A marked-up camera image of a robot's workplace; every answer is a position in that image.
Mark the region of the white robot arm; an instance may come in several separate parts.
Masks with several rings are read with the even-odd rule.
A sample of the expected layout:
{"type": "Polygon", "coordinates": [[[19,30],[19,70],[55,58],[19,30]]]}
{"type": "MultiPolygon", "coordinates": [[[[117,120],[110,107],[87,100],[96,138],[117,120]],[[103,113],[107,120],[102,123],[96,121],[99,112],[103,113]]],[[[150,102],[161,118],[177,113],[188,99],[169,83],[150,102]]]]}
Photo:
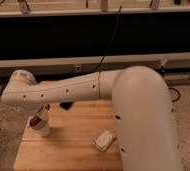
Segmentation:
{"type": "Polygon", "coordinates": [[[117,118],[123,171],[183,171],[170,91],[149,67],[99,71],[44,84],[29,71],[16,70],[1,99],[33,115],[50,103],[109,100],[117,118]]]}

